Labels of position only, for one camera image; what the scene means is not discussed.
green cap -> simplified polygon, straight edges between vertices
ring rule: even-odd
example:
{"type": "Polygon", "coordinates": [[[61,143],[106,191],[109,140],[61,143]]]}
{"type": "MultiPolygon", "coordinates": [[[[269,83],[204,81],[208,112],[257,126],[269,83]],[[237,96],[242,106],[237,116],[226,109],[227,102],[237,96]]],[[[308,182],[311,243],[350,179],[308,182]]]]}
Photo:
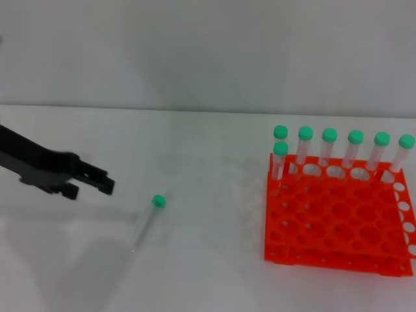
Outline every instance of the green cap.
{"type": "Polygon", "coordinates": [[[277,142],[274,144],[273,153],[277,156],[286,156],[289,147],[286,142],[277,142]]]}
{"type": "Polygon", "coordinates": [[[283,140],[284,138],[287,138],[287,128],[284,125],[277,125],[274,128],[273,135],[275,138],[283,140]]]}
{"type": "Polygon", "coordinates": [[[360,130],[351,130],[348,141],[352,144],[361,144],[364,141],[364,134],[360,130]]]}
{"type": "Polygon", "coordinates": [[[154,195],[151,203],[156,208],[163,208],[166,206],[166,199],[162,195],[154,195]]]}
{"type": "Polygon", "coordinates": [[[374,137],[374,143],[378,146],[387,146],[390,143],[390,135],[387,132],[379,132],[374,137]]]}
{"type": "Polygon", "coordinates": [[[415,145],[415,137],[413,135],[402,135],[398,141],[398,145],[410,150],[415,145]]]}
{"type": "Polygon", "coordinates": [[[311,127],[304,125],[303,127],[299,129],[298,137],[301,140],[309,141],[310,139],[312,139],[312,136],[313,136],[313,130],[311,127]]]}
{"type": "Polygon", "coordinates": [[[325,142],[333,143],[337,140],[338,133],[334,128],[326,128],[324,132],[322,132],[322,139],[325,142]]]}

white wall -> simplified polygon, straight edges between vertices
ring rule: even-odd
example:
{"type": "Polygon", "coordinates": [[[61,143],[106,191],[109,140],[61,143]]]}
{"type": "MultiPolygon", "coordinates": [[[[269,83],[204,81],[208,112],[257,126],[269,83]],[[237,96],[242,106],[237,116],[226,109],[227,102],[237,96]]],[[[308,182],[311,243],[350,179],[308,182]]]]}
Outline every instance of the white wall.
{"type": "Polygon", "coordinates": [[[416,116],[415,0],[2,0],[0,102],[416,116]]]}

white table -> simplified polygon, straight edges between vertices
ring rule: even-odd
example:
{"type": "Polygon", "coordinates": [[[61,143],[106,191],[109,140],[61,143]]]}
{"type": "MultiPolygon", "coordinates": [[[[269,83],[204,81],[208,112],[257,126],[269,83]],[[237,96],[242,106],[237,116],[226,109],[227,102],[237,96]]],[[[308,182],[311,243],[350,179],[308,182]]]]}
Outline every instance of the white table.
{"type": "MultiPolygon", "coordinates": [[[[273,265],[261,253],[276,124],[288,126],[292,153],[298,128],[313,127],[313,155],[322,130],[335,127],[336,157],[349,130],[361,129],[363,159],[377,131],[395,146],[416,133],[415,120],[19,106],[1,106],[0,120],[116,181],[111,197],[82,186],[72,202],[0,171],[2,311],[416,310],[415,278],[273,265]],[[132,253],[132,216],[156,193],[168,205],[132,253]]],[[[413,202],[415,156],[405,165],[413,202]]]]}

fallen test tube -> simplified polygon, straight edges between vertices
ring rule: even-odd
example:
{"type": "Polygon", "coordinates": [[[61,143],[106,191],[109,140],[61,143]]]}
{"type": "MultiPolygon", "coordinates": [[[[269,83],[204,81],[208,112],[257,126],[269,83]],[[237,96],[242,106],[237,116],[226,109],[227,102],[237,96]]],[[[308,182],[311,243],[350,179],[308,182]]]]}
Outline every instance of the fallen test tube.
{"type": "Polygon", "coordinates": [[[155,220],[155,217],[165,205],[166,200],[162,195],[154,195],[151,200],[151,204],[149,204],[140,215],[135,224],[135,231],[129,240],[129,246],[133,252],[137,251],[151,223],[155,220]]]}

test tube rack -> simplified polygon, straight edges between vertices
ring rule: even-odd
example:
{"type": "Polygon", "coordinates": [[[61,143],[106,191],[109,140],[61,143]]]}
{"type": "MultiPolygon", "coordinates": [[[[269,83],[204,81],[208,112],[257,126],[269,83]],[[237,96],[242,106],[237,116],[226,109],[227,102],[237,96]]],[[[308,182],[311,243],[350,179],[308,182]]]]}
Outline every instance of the test tube rack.
{"type": "Polygon", "coordinates": [[[265,260],[384,276],[412,276],[416,258],[415,215],[403,170],[380,162],[372,174],[366,161],[328,167],[307,156],[286,156],[283,177],[267,176],[265,260]]]}

